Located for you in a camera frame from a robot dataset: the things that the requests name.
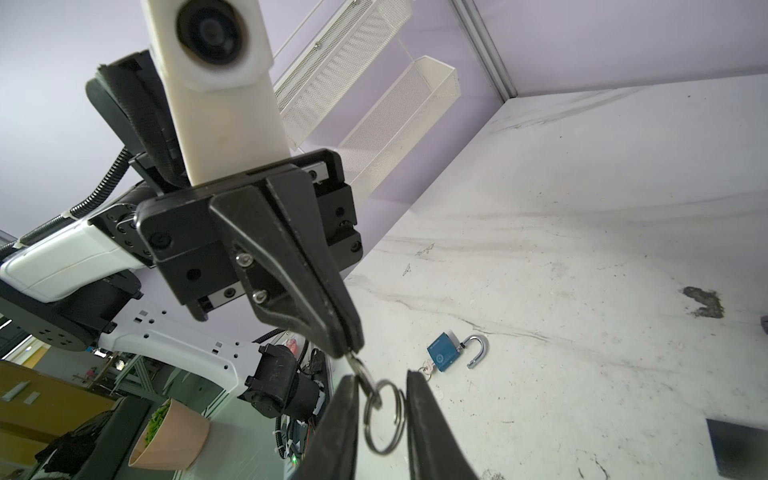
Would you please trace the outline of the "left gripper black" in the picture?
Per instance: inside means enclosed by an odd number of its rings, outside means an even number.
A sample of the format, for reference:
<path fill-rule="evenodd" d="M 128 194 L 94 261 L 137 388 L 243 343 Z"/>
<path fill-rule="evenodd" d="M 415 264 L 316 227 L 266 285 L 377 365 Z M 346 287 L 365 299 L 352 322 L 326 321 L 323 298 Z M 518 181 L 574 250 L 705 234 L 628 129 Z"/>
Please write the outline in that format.
<path fill-rule="evenodd" d="M 260 321 L 333 358 L 365 345 L 340 276 L 361 258 L 355 225 L 341 157 L 327 149 L 147 200 L 137 212 L 155 266 L 195 319 L 214 310 L 214 293 L 240 284 Z"/>

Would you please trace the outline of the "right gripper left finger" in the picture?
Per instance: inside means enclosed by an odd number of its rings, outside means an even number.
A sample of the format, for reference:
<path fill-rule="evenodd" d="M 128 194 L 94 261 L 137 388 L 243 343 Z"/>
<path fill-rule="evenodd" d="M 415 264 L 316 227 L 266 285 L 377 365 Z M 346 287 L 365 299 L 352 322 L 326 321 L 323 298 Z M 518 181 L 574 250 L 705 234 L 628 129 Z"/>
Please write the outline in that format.
<path fill-rule="evenodd" d="M 359 432 L 359 386 L 343 377 L 292 479 L 352 480 L 356 475 Z"/>

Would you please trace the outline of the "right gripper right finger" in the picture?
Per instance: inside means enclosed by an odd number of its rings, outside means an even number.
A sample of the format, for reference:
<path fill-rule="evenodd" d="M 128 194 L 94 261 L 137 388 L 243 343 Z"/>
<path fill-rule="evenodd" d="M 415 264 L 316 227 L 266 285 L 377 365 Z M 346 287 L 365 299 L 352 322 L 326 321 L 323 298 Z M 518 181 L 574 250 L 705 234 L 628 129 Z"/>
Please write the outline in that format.
<path fill-rule="evenodd" d="M 409 371 L 407 374 L 406 412 L 411 479 L 478 479 L 421 372 Z"/>

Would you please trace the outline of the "silver key with ring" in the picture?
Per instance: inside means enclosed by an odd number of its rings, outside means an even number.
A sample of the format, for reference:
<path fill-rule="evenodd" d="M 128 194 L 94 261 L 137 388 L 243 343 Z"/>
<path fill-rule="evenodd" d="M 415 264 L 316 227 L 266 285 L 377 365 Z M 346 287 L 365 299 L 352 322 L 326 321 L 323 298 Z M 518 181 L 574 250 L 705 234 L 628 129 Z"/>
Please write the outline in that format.
<path fill-rule="evenodd" d="M 354 353 L 345 355 L 347 363 L 360 383 L 360 387 L 366 397 L 363 413 L 363 433 L 366 445 L 369 450 L 379 456 L 387 456 L 393 453 L 399 446 L 407 423 L 405 412 L 405 394 L 391 380 L 375 380 L 364 362 Z M 392 439 L 384 446 L 378 447 L 375 444 L 372 430 L 373 412 L 383 407 L 382 391 L 389 388 L 394 395 L 394 433 Z"/>

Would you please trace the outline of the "blue padlock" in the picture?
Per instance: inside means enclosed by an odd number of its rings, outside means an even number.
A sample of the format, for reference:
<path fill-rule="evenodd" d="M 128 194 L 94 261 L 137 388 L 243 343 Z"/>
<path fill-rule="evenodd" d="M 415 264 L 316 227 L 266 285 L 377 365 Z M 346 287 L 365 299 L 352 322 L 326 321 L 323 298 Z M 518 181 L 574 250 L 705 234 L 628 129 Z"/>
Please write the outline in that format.
<path fill-rule="evenodd" d="M 472 334 L 463 341 L 459 341 L 452 333 L 444 332 L 427 347 L 427 353 L 434 367 L 439 372 L 444 372 L 456 362 L 472 342 L 480 346 L 479 353 L 467 364 L 468 369 L 473 369 L 484 360 L 490 350 L 489 341 L 484 335 Z"/>

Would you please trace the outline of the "small black padlock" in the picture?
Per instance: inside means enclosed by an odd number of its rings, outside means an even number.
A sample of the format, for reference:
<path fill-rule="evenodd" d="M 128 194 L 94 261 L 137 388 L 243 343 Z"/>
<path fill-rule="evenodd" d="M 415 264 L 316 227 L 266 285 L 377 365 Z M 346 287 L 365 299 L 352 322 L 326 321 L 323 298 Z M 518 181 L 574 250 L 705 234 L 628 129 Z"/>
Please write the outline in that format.
<path fill-rule="evenodd" d="M 718 474 L 726 479 L 767 480 L 767 431 L 707 419 Z"/>

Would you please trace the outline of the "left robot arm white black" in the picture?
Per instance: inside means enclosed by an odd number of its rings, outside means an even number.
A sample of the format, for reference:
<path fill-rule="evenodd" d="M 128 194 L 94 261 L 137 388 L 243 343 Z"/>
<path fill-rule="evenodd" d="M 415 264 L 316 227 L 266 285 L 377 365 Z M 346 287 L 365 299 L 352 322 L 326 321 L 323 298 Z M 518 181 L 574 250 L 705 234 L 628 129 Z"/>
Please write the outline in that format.
<path fill-rule="evenodd" d="M 148 52 L 104 65 L 89 100 L 126 143 L 71 217 L 1 250 L 1 311 L 55 347 L 153 357 L 252 403 L 320 395 L 285 346 L 221 334 L 209 314 L 245 298 L 257 318 L 343 356 L 363 346 L 341 272 L 362 256 L 351 187 L 322 149 L 193 187 Z"/>

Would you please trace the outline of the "white mesh two-tier shelf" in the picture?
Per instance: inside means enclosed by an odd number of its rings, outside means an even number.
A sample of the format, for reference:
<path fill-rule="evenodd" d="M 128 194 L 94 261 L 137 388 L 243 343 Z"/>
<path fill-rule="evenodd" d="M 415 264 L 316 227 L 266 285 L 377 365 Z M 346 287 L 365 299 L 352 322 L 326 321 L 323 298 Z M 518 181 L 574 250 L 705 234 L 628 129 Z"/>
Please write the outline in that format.
<path fill-rule="evenodd" d="M 412 16 L 410 1 L 345 1 L 275 84 L 289 147 L 338 152 L 356 206 L 461 95 L 455 67 L 401 42 Z"/>

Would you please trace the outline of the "pink bowl with greens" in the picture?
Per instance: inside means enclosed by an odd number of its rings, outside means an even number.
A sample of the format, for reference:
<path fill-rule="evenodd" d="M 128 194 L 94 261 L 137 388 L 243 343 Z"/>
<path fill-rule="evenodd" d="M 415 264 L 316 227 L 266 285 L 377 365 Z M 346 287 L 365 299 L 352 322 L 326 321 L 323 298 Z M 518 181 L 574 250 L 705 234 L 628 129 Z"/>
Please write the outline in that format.
<path fill-rule="evenodd" d="M 211 423 L 183 403 L 166 400 L 151 416 L 130 454 L 128 466 L 177 471 L 190 467 L 202 451 Z"/>

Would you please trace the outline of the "small dark debris piece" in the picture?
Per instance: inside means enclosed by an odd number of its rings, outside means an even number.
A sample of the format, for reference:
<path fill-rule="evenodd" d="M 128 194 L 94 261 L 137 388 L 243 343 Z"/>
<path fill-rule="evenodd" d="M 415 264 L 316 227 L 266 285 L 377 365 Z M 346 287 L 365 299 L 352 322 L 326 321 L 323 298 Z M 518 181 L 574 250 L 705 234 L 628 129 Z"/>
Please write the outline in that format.
<path fill-rule="evenodd" d="M 700 304 L 700 307 L 692 313 L 693 316 L 712 319 L 724 318 L 725 309 L 717 292 L 686 286 L 682 289 L 682 294 Z"/>

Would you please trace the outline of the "aluminium frame rail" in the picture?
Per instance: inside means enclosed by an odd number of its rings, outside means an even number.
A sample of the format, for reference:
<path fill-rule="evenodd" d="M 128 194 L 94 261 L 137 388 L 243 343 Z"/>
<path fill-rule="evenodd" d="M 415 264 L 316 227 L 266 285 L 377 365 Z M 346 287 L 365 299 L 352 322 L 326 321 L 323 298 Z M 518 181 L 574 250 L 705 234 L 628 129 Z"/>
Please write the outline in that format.
<path fill-rule="evenodd" d="M 518 96 L 512 78 L 473 0 L 449 1 L 457 20 L 502 102 Z"/>

